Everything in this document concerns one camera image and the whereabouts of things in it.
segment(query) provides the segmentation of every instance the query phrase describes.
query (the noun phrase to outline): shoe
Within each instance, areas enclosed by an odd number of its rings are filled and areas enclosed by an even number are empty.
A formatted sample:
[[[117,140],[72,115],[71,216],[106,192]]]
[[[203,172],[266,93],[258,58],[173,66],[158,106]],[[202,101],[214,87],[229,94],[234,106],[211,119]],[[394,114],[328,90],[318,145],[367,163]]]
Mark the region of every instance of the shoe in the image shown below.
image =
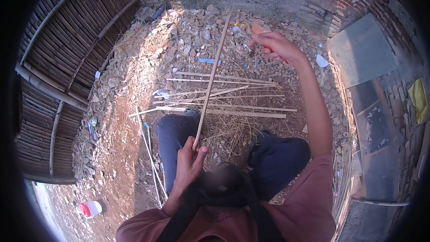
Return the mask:
[[[200,113],[199,110],[187,108],[184,111],[184,116],[191,116],[191,117],[193,117],[196,120],[197,124],[199,124],[201,113]]]
[[[268,129],[262,129],[258,131],[258,133],[255,135],[254,139],[252,140],[251,144],[248,148],[248,155],[246,157],[246,167],[249,170],[254,169],[254,164],[252,164],[251,159],[256,150],[263,144],[263,139],[266,137],[272,137],[273,134]]]

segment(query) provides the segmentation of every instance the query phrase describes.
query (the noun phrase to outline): red lid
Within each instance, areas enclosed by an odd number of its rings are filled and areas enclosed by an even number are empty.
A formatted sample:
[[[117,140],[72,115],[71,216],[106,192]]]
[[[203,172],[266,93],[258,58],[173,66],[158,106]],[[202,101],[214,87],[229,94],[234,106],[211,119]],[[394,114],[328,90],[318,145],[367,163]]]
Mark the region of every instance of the red lid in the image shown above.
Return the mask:
[[[88,218],[91,216],[91,212],[89,212],[89,208],[85,203],[79,203],[79,209],[81,210],[82,214]]]

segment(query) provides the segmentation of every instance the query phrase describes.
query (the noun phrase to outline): red handle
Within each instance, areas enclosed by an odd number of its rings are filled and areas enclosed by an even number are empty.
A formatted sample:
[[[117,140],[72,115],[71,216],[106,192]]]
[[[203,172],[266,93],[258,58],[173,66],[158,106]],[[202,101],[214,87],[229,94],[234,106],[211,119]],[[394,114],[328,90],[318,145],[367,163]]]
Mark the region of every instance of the red handle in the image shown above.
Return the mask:
[[[271,52],[273,52],[272,48],[267,46],[267,45],[263,45],[263,47],[268,48]],[[281,57],[282,61],[287,62],[287,59],[285,59],[284,57]]]

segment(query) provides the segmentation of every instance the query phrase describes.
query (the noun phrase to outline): soil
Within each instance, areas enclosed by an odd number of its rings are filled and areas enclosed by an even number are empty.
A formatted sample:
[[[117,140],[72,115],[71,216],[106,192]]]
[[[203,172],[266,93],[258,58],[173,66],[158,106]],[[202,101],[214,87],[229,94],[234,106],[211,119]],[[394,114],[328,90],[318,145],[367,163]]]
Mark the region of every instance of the soil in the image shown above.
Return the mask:
[[[129,115],[135,113],[136,106],[139,111],[155,106],[151,103],[161,99],[154,99],[152,93],[158,89],[169,93],[205,89],[204,85],[207,83],[169,82],[165,78],[172,75],[173,67],[187,72],[210,73],[212,65],[199,63],[196,58],[199,53],[200,57],[215,56],[223,25],[219,23],[208,26],[207,19],[223,19],[223,15],[225,13],[219,11],[170,10],[152,25],[135,22],[117,42],[110,65],[95,82],[89,110],[84,114],[81,130],[74,142],[73,170],[77,184],[47,186],[51,203],[57,209],[56,217],[63,224],[62,230],[68,241],[115,241],[115,231],[124,220],[144,210],[159,207],[146,145],[141,135],[138,135],[141,132],[139,123],[136,116]],[[243,46],[249,40],[246,37],[253,23],[266,24],[272,30],[286,35],[309,57],[331,115],[334,155],[341,153],[337,148],[345,143],[348,135],[344,107],[331,66],[320,68],[315,62],[316,54],[329,60],[325,38],[294,22],[269,23],[263,17],[244,12],[234,13],[232,22],[238,24],[242,33],[234,33],[224,44],[224,57],[218,67],[218,74],[275,81],[279,86],[265,91],[247,89],[229,95],[284,94],[284,97],[241,98],[240,104],[278,108],[292,106],[297,112],[284,112],[286,119],[244,119],[209,114],[201,138],[202,143],[211,148],[205,160],[205,170],[210,170],[211,166],[221,161],[229,161],[243,169],[248,144],[261,128],[270,129],[279,137],[301,137],[307,141],[307,132],[302,131],[306,119],[298,76],[286,63],[265,60],[259,48],[253,48],[249,52]],[[209,34],[209,39],[204,38],[206,33]],[[196,45],[198,41],[203,41],[205,47]],[[187,46],[192,46],[193,51],[186,51]],[[175,75],[175,78],[192,79],[193,76]],[[214,88],[235,87],[236,84],[221,84]],[[156,122],[167,113],[170,112],[157,110],[142,116],[142,121],[150,129],[152,154],[162,180],[162,163],[153,129]],[[97,119],[97,140],[90,138],[86,127],[87,122],[94,117]],[[334,175],[341,169],[342,165],[338,164]],[[282,204],[293,183],[294,180],[271,203]],[[165,202],[161,188],[158,189],[161,201]],[[103,212],[100,215],[85,219],[76,212],[75,208],[80,202],[94,200],[102,204]]]

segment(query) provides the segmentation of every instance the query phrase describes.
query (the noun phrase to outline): bamboo wall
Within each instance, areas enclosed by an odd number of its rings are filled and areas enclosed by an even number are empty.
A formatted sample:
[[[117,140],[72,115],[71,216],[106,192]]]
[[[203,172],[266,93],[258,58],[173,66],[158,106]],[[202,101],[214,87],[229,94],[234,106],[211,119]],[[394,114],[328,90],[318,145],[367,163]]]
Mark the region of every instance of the bamboo wall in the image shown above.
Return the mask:
[[[16,66],[22,76],[17,149],[24,177],[48,183],[74,182],[71,144],[95,72],[127,30],[137,2],[39,0],[35,6]]]

